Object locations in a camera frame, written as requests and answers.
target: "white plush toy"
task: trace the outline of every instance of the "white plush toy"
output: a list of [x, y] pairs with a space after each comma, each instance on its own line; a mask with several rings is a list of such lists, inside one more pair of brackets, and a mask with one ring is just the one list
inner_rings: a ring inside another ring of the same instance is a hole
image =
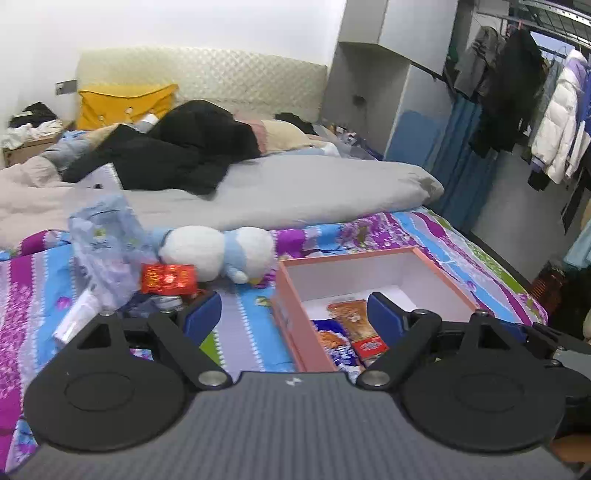
[[234, 283], [258, 283], [274, 259], [271, 234], [246, 226], [221, 233], [207, 226], [183, 226], [172, 230], [158, 252], [167, 264], [194, 265], [199, 281], [220, 274]]

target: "power outlet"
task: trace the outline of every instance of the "power outlet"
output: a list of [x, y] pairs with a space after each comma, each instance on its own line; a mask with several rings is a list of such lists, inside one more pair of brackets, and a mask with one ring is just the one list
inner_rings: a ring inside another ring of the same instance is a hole
[[76, 93], [77, 90], [78, 82], [76, 80], [67, 80], [65, 82], [56, 83], [56, 95]]

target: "colorful bedsheet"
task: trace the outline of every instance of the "colorful bedsheet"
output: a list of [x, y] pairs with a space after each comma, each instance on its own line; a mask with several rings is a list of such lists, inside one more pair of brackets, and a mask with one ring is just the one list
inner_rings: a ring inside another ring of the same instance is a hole
[[[426, 208], [280, 230], [273, 236], [279, 259], [418, 247], [498, 318], [526, 325], [547, 321], [544, 309], [503, 268]], [[22, 395], [55, 354], [51, 334], [79, 290], [66, 233], [34, 235], [21, 244], [19, 254], [0, 262], [0, 468], [7, 470], [35, 448], [22, 418]], [[227, 280], [212, 286], [222, 297], [222, 318], [211, 355], [234, 378], [244, 370], [292, 371], [269, 309], [274, 271], [257, 287]]]

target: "pink box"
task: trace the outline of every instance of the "pink box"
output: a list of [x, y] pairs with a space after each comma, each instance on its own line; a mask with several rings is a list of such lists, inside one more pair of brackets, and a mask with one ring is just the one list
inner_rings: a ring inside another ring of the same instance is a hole
[[311, 320], [329, 318], [329, 303], [367, 300], [373, 291], [407, 311], [432, 310], [444, 321], [467, 322], [478, 308], [415, 247], [280, 261], [273, 314], [299, 371], [337, 370]]

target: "headboard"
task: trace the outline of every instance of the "headboard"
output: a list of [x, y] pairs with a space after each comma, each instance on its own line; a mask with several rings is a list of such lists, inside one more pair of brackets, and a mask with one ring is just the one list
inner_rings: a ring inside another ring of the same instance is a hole
[[236, 113], [293, 112], [318, 120], [326, 65], [239, 50], [126, 47], [82, 53], [78, 88], [178, 84], [177, 103], [205, 99]]

